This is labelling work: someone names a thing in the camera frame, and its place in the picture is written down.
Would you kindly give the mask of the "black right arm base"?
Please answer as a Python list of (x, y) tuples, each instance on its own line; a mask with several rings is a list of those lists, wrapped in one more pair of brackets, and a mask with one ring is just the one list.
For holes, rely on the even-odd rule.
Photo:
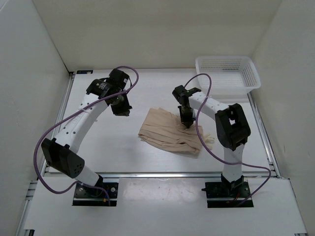
[(219, 181), (205, 182), (201, 189), (207, 198), (207, 208), (253, 207), (252, 192), (243, 175), (228, 181), (221, 174)]

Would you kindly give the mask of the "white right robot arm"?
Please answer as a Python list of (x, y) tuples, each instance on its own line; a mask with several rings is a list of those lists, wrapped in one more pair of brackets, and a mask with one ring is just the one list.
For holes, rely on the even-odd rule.
[(242, 172), (242, 155), (251, 130), (240, 104), (227, 105), (207, 97), (198, 88), (180, 91), (173, 90), (172, 95), (179, 102), (182, 125), (190, 128), (197, 122), (195, 110), (213, 119), (216, 123), (217, 139), (223, 146), (223, 172), (221, 174), (221, 191), (226, 196), (233, 196), (244, 182)]

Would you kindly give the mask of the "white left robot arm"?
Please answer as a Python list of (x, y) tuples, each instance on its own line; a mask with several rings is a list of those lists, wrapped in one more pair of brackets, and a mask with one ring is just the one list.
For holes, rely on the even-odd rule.
[(129, 80), (129, 76), (120, 70), (114, 70), (107, 78), (93, 80), (77, 112), (63, 122), (63, 128), (56, 136), (45, 138), (41, 143), (47, 164), (80, 182), (93, 197), (102, 194), (103, 178), (87, 167), (77, 153), (89, 129), (108, 107), (116, 116), (129, 116), (132, 107), (125, 89)]

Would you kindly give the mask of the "beige trousers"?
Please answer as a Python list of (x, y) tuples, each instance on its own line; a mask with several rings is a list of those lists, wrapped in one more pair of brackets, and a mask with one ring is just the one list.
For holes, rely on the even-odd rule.
[(212, 149), (215, 142), (211, 134), (204, 134), (201, 125), (198, 126), (198, 130), (199, 134), (196, 132), (195, 124), (185, 128), (180, 117), (167, 110), (151, 108), (138, 132), (138, 137), (164, 151), (198, 154), (202, 149), (198, 135), (209, 149)]

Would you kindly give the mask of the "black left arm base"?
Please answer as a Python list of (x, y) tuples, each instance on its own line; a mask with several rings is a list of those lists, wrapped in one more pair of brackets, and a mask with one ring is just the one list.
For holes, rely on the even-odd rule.
[(113, 180), (104, 182), (102, 188), (108, 195), (100, 189), (76, 184), (72, 205), (80, 207), (116, 207), (119, 183)]

